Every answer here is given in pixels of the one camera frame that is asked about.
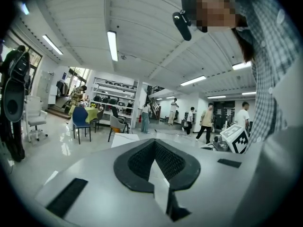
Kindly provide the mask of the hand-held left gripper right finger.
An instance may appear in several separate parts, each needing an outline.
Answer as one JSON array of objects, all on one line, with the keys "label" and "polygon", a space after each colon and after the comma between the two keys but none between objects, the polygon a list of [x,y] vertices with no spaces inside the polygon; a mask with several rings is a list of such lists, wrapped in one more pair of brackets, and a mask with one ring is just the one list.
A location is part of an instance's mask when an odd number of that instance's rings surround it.
[{"label": "hand-held left gripper right finger", "polygon": [[173,191],[189,189],[199,177],[201,165],[192,155],[160,140],[154,140],[155,160]]}]

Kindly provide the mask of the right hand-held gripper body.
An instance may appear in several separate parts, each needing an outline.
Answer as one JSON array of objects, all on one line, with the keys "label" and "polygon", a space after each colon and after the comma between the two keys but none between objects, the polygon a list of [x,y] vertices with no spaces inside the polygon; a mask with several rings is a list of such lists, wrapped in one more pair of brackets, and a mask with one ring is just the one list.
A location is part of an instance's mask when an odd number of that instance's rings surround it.
[{"label": "right hand-held gripper body", "polygon": [[248,144],[248,134],[244,127],[233,124],[229,128],[215,135],[211,143],[203,146],[203,149],[220,152],[232,152],[243,154]]}]

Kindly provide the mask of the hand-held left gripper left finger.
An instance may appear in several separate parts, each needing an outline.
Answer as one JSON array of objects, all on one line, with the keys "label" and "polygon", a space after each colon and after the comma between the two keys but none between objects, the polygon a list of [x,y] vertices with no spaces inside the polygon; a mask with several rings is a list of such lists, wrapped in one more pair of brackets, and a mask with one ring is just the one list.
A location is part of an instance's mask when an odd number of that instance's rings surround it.
[{"label": "hand-held left gripper left finger", "polygon": [[133,192],[154,193],[149,182],[151,166],[155,160],[155,139],[138,142],[139,145],[119,155],[114,161],[116,178]]}]

